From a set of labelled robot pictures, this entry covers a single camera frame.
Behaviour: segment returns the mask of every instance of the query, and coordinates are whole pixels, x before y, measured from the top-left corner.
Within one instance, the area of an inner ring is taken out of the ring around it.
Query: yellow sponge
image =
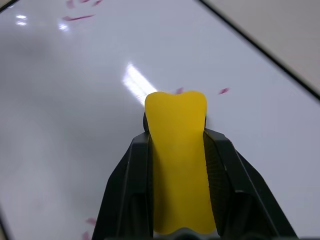
[[[203,141],[206,112],[206,97],[196,91],[154,92],[145,100],[153,142],[153,228],[159,234],[216,228]]]

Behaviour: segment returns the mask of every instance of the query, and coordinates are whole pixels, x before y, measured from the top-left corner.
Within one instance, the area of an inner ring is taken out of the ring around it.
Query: yellow foam piece
[[[155,92],[145,100],[153,143],[153,229],[159,234],[216,229],[203,141],[206,112],[206,97],[196,91]]]

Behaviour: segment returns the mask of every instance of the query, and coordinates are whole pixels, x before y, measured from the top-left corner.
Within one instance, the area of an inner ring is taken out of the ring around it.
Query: red speck
[[[94,4],[92,4],[92,7],[94,7],[94,6],[97,6],[99,3],[101,3],[102,2],[102,0],[98,0],[98,1],[96,1]]]
[[[75,7],[74,0],[67,0],[65,4],[68,9],[73,9]]]
[[[222,90],[220,90],[219,94],[225,94],[226,92],[228,92],[230,90],[230,88],[224,88]]]
[[[75,20],[80,20],[80,19],[86,19],[86,18],[90,18],[90,17],[93,17],[94,15],[87,15],[87,16],[80,16],[80,17],[69,17],[69,16],[64,16],[62,19],[65,20],[65,21],[75,21]]]
[[[93,217],[90,217],[90,218],[88,218],[87,220],[85,220],[85,222],[86,222],[87,224],[91,224],[91,225],[95,226],[96,223],[97,223],[97,220],[96,220],[95,218],[93,218]]]
[[[182,94],[184,92],[184,88],[180,87],[175,91],[175,94]]]
[[[90,240],[89,232],[82,233],[82,240]]]

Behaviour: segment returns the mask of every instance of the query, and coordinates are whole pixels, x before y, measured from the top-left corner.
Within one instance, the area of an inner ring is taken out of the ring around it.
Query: white surface
[[[0,14],[0,203],[15,239],[92,234],[85,220],[143,131],[132,91],[145,81],[141,94],[203,92],[207,127],[260,171],[299,236],[320,236],[318,102],[195,1],[80,5],[21,0]],[[82,14],[95,16],[62,20]]]
[[[206,0],[320,94],[320,1]]]

